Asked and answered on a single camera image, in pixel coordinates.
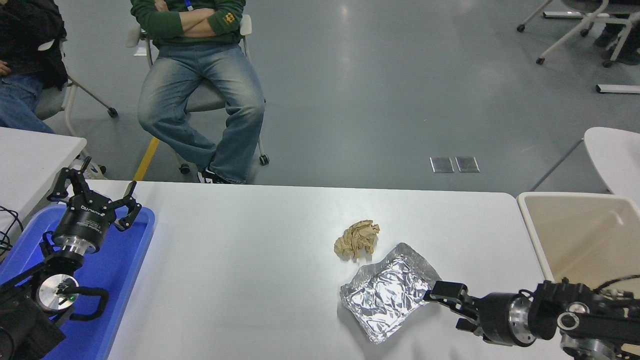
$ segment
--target sneaker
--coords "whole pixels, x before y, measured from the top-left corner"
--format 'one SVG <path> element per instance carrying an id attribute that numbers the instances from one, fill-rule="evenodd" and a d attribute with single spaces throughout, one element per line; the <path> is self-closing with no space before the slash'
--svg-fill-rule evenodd
<path id="1" fill-rule="evenodd" d="M 604 53 L 602 53 L 602 58 L 610 59 L 611 55 L 613 55 L 613 49 L 609 49 Z M 630 52 L 624 52 L 624 53 L 620 52 L 620 54 L 618 54 L 618 58 L 616 59 L 616 62 L 623 63 L 625 65 L 631 65 L 631 66 L 640 65 L 640 54 L 638 54 L 637 51 L 630 51 Z"/>
<path id="2" fill-rule="evenodd" d="M 602 31 L 602 34 L 593 42 L 593 45 L 597 47 L 606 47 L 617 37 L 618 34 L 610 33 L 608 31 Z"/>
<path id="3" fill-rule="evenodd" d="M 198 172 L 198 180 L 201 184 L 230 184 L 230 182 L 224 180 L 220 176 L 217 176 L 208 168 L 204 169 L 201 172 Z"/>
<path id="4" fill-rule="evenodd" d="M 71 161 L 71 165 L 69 165 L 69 168 L 80 170 L 83 163 L 83 158 L 75 158 L 73 161 Z M 83 176 L 87 180 L 108 180 L 106 177 L 104 177 L 104 174 L 100 169 L 100 165 L 94 163 L 93 161 L 89 161 L 89 166 L 84 171 Z"/>

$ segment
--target blue tray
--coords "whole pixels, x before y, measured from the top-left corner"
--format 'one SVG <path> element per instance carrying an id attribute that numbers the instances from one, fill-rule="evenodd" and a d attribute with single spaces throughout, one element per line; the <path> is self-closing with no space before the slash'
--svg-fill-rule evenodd
<path id="1" fill-rule="evenodd" d="M 42 233 L 55 230 L 65 210 L 65 205 L 52 205 L 33 217 L 0 266 L 0 284 L 43 260 L 38 246 Z M 125 208 L 117 209 L 118 218 L 123 217 L 126 211 Z M 142 208 L 131 228 L 121 233 L 111 226 L 100 251 L 85 255 L 84 266 L 75 272 L 74 277 L 80 286 L 107 289 L 109 302 L 97 319 L 89 322 L 67 320 L 61 328 L 67 338 L 44 359 L 107 358 L 151 241 L 155 221 L 153 211 Z M 80 296 L 74 305 L 76 313 L 90 314 L 97 304 L 97 298 Z"/>

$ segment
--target green sweater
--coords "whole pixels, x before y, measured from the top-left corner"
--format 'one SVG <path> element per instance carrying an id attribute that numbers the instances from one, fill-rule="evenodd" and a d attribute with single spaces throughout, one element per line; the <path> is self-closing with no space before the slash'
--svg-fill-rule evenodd
<path id="1" fill-rule="evenodd" d="M 182 37 L 179 12 L 187 11 L 184 0 L 165 0 L 169 12 L 156 10 L 154 0 L 131 0 L 131 15 L 154 39 L 154 45 L 189 45 L 201 43 L 237 44 L 240 35 L 240 20 L 245 0 L 191 0 L 194 9 L 212 8 L 216 13 L 207 21 L 216 34 L 209 38 Z"/>

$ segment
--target caster wheel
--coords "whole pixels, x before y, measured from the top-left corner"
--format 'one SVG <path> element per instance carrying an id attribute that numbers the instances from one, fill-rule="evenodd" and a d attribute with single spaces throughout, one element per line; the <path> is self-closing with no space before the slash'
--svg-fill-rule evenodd
<path id="1" fill-rule="evenodd" d="M 260 155 L 260 165 L 264 166 L 264 165 L 267 165 L 268 163 L 269 163 L 269 156 L 267 156 L 267 154 Z"/>
<path id="2" fill-rule="evenodd" d="M 191 169 L 189 168 L 189 165 L 187 165 L 187 164 L 181 164 L 180 165 L 180 173 L 182 175 L 186 175 L 186 174 L 188 174 L 190 172 L 191 172 Z"/>

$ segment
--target gray floor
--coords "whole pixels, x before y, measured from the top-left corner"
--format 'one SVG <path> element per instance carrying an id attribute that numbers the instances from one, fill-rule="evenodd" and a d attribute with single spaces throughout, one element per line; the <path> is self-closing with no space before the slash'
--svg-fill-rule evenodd
<path id="1" fill-rule="evenodd" d="M 150 135 L 136 121 L 144 58 L 124 46 L 136 25 L 128 1 L 57 1 L 67 65 L 114 106 L 79 93 L 73 123 L 111 179 L 132 179 Z M 594 126 L 640 132 L 640 96 L 603 95 L 599 83 L 640 85 L 640 67 L 601 66 L 602 29 L 535 59 L 572 20 L 535 18 L 541 0 L 249 1 L 252 58 L 268 106 L 262 139 L 271 163 L 251 184 L 421 190 L 527 191 Z M 551 10 L 562 10 L 557 4 Z M 226 113 L 197 113 L 220 137 Z M 67 133 L 61 114 L 47 121 Z M 475 156 L 479 174 L 434 174 L 430 156 Z M 149 181 L 182 175 L 161 144 Z M 541 190 L 602 192 L 584 147 Z"/>

